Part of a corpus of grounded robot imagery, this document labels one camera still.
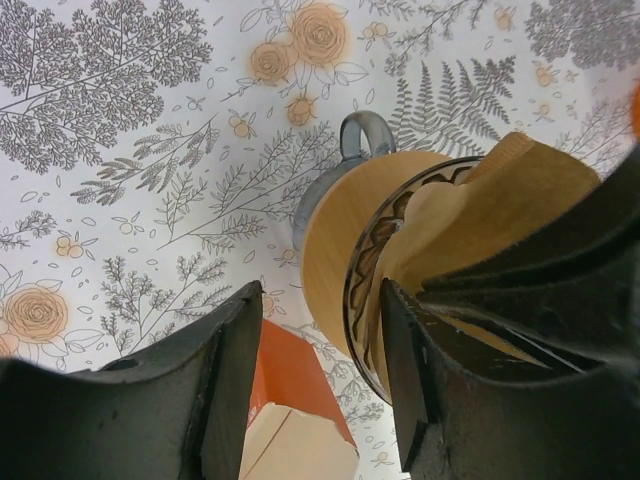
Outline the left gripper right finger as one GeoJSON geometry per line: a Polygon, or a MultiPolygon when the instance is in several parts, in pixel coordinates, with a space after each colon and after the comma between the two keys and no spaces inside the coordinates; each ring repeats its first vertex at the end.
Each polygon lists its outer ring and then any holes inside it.
{"type": "Polygon", "coordinates": [[[381,289],[401,468],[413,479],[635,479],[639,371],[522,364],[381,289]]]}

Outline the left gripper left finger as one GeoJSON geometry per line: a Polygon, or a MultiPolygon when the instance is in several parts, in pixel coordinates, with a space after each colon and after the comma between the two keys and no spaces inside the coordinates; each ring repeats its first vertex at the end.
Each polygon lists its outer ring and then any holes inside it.
{"type": "Polygon", "coordinates": [[[5,479],[235,479],[262,326],[253,281],[97,371],[1,363],[5,479]]]}

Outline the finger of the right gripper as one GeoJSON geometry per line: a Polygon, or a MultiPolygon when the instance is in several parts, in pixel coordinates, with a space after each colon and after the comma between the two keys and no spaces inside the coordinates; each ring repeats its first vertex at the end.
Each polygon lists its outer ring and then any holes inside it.
{"type": "Polygon", "coordinates": [[[639,151],[495,256],[426,280],[420,302],[606,363],[639,363],[639,151]]]}

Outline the brown paper coffee filter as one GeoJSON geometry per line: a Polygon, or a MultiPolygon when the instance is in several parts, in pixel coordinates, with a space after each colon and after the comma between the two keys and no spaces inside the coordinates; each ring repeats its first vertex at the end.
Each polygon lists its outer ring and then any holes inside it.
{"type": "Polygon", "coordinates": [[[582,161],[521,132],[500,140],[459,185],[429,184],[411,197],[404,226],[378,259],[366,309],[370,355],[384,355],[383,279],[409,293],[421,283],[471,266],[525,239],[600,184],[582,161]]]}

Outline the coffee filter package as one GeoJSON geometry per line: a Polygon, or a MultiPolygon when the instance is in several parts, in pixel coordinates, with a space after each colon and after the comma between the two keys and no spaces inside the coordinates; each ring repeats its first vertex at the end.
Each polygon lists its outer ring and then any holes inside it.
{"type": "Polygon", "coordinates": [[[314,348],[265,319],[239,477],[350,480],[359,453],[314,348]]]}

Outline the orange glass carafe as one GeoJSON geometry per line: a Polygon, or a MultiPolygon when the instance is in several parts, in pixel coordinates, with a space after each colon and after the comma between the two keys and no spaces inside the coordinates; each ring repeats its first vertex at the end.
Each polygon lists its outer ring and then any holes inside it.
{"type": "Polygon", "coordinates": [[[640,139],[640,84],[634,89],[631,97],[630,124],[633,134],[637,140],[640,139]]]}

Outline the grey glass dripper cone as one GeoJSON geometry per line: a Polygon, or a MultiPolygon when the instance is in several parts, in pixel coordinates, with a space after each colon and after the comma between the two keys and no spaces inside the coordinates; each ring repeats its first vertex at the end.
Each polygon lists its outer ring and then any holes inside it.
{"type": "Polygon", "coordinates": [[[369,388],[385,403],[390,393],[383,385],[364,341],[366,332],[363,317],[377,261],[390,237],[401,228],[409,198],[429,183],[461,184],[484,159],[482,155],[442,160],[393,186],[383,195],[371,214],[353,249],[343,288],[342,314],[346,343],[358,372],[369,388]]]}

